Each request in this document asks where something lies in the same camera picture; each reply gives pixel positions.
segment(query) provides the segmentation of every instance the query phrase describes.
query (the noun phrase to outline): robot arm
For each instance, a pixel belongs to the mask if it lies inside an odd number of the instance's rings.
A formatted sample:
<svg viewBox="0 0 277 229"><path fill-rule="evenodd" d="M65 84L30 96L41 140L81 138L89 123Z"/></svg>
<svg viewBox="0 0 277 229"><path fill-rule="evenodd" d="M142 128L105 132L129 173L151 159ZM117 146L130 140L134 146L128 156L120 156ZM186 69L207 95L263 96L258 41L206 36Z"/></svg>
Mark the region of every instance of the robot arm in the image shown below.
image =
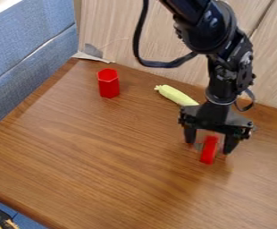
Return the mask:
<svg viewBox="0 0 277 229"><path fill-rule="evenodd" d="M160 0L172 13L178 38L192 53L169 63L147 61L139 55L139 39L147 16L148 0L143 0L143 10L133 38L133 52L138 61L147 67L174 68L196 55L208 59L209 85L207 102L202 106L187 106L180 111L180 123L185 129L187 143L193 143L198 129L217 131L226 135L224 154L230 154L241 140L248 139L254 125L235 114L247 111L254 105L254 95L248 89L253 85L253 46L247 35L238 28L234 11L223 1L215 0ZM247 92L253 102L240 109L237 97Z"/></svg>
<svg viewBox="0 0 277 229"><path fill-rule="evenodd" d="M230 104L243 91L248 92L255 78L252 73L252 44L238 28L230 6L215 0L160 2L172 12L176 33L192 53L169 63L146 61L140 57L139 39L148 8L148 0L143 0L143 11L133 39L133 51L138 61L147 67L172 68L198 54L206 55L210 76L206 96L209 100L216 104Z"/></svg>

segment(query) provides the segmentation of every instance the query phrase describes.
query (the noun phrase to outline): beige wall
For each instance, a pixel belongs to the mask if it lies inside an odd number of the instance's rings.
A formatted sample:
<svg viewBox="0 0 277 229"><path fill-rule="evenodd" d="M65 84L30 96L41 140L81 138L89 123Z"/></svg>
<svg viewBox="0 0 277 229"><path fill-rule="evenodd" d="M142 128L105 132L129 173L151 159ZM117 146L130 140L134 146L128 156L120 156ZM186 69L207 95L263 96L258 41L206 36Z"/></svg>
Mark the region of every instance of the beige wall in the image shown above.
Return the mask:
<svg viewBox="0 0 277 229"><path fill-rule="evenodd" d="M258 99L277 107L277 0L253 36Z"/></svg>
<svg viewBox="0 0 277 229"><path fill-rule="evenodd" d="M277 65L273 71L272 61L277 58L277 49L272 39L277 36L277 0L270 9L273 0L230 0L229 4L238 15L240 27L247 34L254 32L256 50L255 70L258 79L255 93L259 102L277 107L277 94L265 89L277 90ZM129 67L137 68L165 77L184 81L194 85L206 86L208 82L206 59L201 55L178 69L150 69L140 66L135 60L132 49L132 36L142 1L134 0L83 0L80 47L89 43L104 52L104 58ZM148 59L169 61L188 53L188 49L176 38L172 28L171 14L156 0L150 1L149 15L142 36L141 54ZM269 30L272 17L276 17ZM271 46L273 58L268 58Z"/></svg>

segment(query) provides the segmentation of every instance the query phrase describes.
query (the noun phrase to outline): blue fabric wall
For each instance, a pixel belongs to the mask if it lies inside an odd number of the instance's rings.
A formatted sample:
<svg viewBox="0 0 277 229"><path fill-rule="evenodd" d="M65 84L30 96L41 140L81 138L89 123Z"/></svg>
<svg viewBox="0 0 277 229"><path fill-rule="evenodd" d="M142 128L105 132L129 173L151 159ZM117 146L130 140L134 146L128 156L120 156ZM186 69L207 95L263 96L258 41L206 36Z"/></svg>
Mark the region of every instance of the blue fabric wall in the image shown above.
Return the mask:
<svg viewBox="0 0 277 229"><path fill-rule="evenodd" d="M72 0L22 0L0 13L0 120L77 49Z"/></svg>

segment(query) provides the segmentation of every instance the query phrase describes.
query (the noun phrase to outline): yellow object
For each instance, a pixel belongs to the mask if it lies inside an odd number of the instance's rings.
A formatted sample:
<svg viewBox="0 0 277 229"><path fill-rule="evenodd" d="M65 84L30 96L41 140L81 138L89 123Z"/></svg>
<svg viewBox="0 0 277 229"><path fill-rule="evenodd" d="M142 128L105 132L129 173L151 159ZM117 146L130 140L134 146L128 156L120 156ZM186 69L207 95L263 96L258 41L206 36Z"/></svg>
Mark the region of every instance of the yellow object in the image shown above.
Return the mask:
<svg viewBox="0 0 277 229"><path fill-rule="evenodd" d="M170 99L171 101L181 106L199 105L199 103L196 102L194 99L192 99L191 97L185 95L183 92L180 92L179 90L171 86L168 86L168 85L156 86L155 90L157 90L162 96Z"/></svg>

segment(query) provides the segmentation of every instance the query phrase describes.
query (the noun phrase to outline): red hexagonal block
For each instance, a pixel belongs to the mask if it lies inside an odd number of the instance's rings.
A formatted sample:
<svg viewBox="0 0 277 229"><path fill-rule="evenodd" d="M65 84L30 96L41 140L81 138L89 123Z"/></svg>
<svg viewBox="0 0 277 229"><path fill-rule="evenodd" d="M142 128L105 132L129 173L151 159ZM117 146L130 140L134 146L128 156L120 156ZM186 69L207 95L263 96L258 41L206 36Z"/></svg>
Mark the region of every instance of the red hexagonal block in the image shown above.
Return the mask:
<svg viewBox="0 0 277 229"><path fill-rule="evenodd" d="M104 69L97 73L101 97L114 98L120 94L120 81L116 70Z"/></svg>

